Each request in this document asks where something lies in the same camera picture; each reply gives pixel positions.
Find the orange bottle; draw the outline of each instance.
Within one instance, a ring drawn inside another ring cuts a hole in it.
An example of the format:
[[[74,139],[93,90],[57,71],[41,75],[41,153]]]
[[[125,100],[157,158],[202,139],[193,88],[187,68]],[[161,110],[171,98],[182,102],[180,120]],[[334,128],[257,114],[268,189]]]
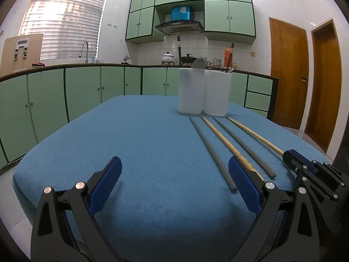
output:
[[[224,67],[228,65],[230,49],[231,49],[230,46],[228,46],[226,50],[224,50]],[[232,67],[232,66],[233,66],[233,57],[230,59],[230,62],[229,62],[229,67]]]

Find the window blind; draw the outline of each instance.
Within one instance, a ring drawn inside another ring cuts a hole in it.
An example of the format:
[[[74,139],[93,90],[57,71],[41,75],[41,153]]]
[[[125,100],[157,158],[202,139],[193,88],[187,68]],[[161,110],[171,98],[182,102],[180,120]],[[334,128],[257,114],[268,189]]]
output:
[[[31,0],[19,35],[44,34],[42,60],[78,57],[85,40],[89,44],[89,57],[95,57],[104,2]]]

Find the faucet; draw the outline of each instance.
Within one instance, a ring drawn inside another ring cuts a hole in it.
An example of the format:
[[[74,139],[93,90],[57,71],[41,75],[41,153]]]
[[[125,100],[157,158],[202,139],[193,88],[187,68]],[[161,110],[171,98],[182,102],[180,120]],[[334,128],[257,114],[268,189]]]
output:
[[[84,50],[84,45],[86,43],[86,59],[85,59],[85,64],[88,63],[88,42],[87,41],[84,41],[84,43],[82,44],[82,48],[81,48],[81,52],[79,54],[79,58],[81,58],[81,54],[82,54],[82,51]]]

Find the wooden chopstick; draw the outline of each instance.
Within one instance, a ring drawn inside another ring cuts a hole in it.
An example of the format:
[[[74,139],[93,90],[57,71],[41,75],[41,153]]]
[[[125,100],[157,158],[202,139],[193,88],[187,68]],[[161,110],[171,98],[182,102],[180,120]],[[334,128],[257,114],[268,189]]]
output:
[[[230,118],[230,117],[226,117],[228,120],[230,120],[231,122],[233,122],[234,124],[236,124],[237,126],[239,126],[242,130],[244,130],[245,132],[251,134],[252,136],[254,136],[256,139],[260,140],[262,143],[264,143],[265,145],[267,145],[268,147],[270,147],[272,150],[274,150],[275,152],[277,152],[280,156],[283,155],[283,151],[280,150],[278,147],[276,147],[274,144],[270,143],[267,139],[264,139],[262,136],[258,135],[256,132],[252,131],[250,128],[246,127],[245,125],[239,123],[238,121]]]
[[[262,181],[265,181],[264,178],[259,174],[258,171],[252,166],[252,164],[249,163],[247,159],[227,140],[226,137],[222,135],[220,131],[215,128],[210,121],[208,121],[204,116],[201,116],[201,118],[205,121],[205,123],[211,128],[211,130],[217,135],[217,137],[226,145],[226,147],[239,159],[239,161],[243,164],[243,166],[248,169],[249,171],[253,171],[257,173],[259,178]]]
[[[226,181],[226,183],[228,184],[229,188],[232,191],[237,190],[237,187],[233,181],[233,179],[231,178],[228,170],[226,169],[226,166],[224,164],[224,162],[222,161],[222,159],[220,158],[220,156],[217,154],[217,152],[215,151],[215,149],[213,148],[213,146],[210,144],[210,142],[208,141],[208,139],[205,137],[204,133],[201,131],[200,127],[198,126],[198,124],[196,124],[196,122],[189,117],[190,121],[193,123],[196,131],[198,132],[200,138],[202,139],[202,141],[204,142],[207,150],[209,151],[209,153],[211,154],[211,157],[213,159],[213,161],[215,162],[215,164],[217,165],[217,167],[219,168],[219,171],[221,172],[224,180]]]
[[[264,171],[271,178],[275,178],[275,172],[266,164],[264,160],[262,160],[259,155],[257,155],[254,151],[250,149],[248,145],[246,145],[237,135],[235,135],[228,127],[226,127],[222,122],[218,121],[215,117],[213,119],[235,140],[240,146],[264,169]]]

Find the pot lid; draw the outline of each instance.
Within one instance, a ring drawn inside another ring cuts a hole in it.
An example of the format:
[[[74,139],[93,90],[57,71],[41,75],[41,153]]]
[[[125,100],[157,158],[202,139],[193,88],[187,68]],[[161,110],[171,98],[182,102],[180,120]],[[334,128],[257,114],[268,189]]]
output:
[[[166,56],[174,57],[174,55],[170,54],[170,52],[166,52],[166,54],[161,55],[161,57],[166,57]]]

